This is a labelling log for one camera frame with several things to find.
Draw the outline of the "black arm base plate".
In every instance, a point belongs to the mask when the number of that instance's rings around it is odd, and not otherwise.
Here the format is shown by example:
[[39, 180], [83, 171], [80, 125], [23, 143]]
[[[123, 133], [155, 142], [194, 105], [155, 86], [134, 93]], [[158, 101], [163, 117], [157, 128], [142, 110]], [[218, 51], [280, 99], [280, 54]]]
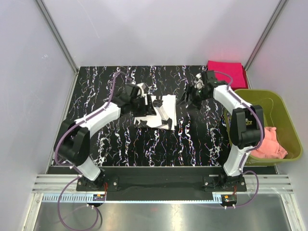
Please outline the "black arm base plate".
[[242, 177], [241, 184], [233, 190], [219, 187], [209, 188], [209, 184], [221, 173], [221, 167], [103, 167], [104, 185], [93, 189], [82, 177], [77, 182], [77, 191], [82, 192], [116, 192], [118, 194], [170, 194], [193, 195], [206, 193], [246, 192], [247, 187]]

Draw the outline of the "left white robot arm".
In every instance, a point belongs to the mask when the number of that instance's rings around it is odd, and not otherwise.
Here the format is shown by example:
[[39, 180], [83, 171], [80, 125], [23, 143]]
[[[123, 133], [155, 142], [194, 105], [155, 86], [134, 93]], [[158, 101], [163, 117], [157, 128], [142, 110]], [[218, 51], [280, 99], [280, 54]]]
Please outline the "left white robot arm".
[[90, 139], [104, 126], [126, 114], [155, 115], [152, 100], [144, 92], [146, 88], [145, 83], [128, 83], [94, 112], [75, 121], [64, 120], [54, 144], [54, 160], [58, 161], [61, 157], [68, 161], [91, 189], [100, 190], [104, 185], [105, 173], [90, 158]]

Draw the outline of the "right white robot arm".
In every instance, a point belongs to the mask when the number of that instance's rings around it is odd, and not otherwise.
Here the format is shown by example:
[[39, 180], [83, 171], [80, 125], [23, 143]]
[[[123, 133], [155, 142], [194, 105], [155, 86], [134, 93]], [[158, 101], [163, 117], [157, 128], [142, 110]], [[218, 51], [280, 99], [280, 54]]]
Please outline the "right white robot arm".
[[242, 99], [232, 90], [230, 83], [216, 78], [216, 71], [197, 74], [194, 84], [186, 87], [178, 104], [186, 105], [189, 110], [200, 109], [202, 102], [208, 99], [216, 100], [231, 114], [229, 137], [232, 142], [228, 159], [209, 188], [231, 191], [241, 184], [250, 153], [264, 140], [263, 108]]

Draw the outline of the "white t shirt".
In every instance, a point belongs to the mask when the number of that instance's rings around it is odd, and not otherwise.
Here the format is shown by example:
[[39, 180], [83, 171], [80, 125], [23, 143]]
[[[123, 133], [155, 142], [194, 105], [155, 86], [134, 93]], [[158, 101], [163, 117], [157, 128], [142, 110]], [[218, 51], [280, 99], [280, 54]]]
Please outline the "white t shirt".
[[135, 117], [134, 125], [138, 128], [157, 128], [164, 130], [175, 130], [176, 117], [176, 96], [160, 95], [150, 96], [150, 115]]

